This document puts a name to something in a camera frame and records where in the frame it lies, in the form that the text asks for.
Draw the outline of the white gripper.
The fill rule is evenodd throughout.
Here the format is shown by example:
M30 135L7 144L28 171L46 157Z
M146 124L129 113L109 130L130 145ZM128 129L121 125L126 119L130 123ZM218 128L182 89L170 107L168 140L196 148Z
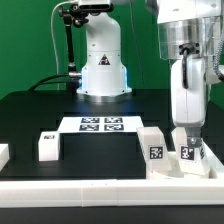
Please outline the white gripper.
M172 119L176 127L186 127L189 147L202 145L199 127L205 123L211 85L219 82L212 57L187 59L187 88L183 87L182 61L177 60L171 67Z

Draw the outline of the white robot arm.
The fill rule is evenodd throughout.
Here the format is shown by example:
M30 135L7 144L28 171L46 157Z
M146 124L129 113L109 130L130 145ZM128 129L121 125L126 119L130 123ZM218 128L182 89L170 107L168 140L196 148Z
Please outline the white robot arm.
M119 24L108 16L121 0L79 0L85 19L87 62L78 92L91 97L129 93L121 62ZM173 124L185 129L190 147L202 145L208 88L224 80L219 60L224 0L146 0L157 18L160 57L171 60Z

